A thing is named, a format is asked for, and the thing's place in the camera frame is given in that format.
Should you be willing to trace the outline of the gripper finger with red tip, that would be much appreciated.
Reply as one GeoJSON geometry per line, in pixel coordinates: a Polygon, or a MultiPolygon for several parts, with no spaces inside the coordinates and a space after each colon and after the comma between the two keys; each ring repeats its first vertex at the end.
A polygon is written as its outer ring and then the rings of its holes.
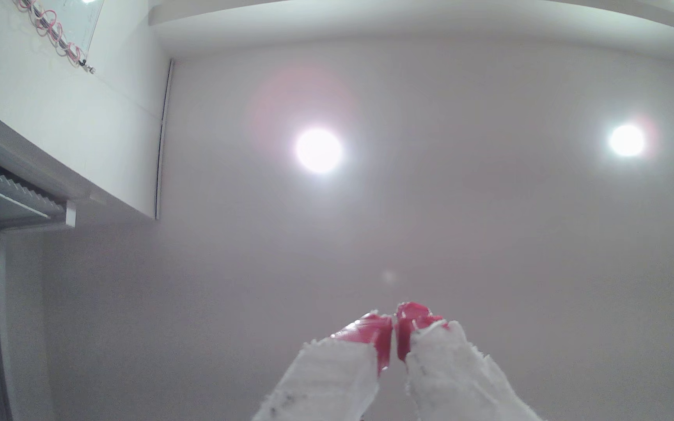
{"type": "Polygon", "coordinates": [[[541,420],[461,324],[417,302],[396,311],[397,354],[420,420],[541,420]]]}
{"type": "Polygon", "coordinates": [[[362,420],[390,362],[391,315],[371,311],[306,342],[252,420],[362,420]]]}

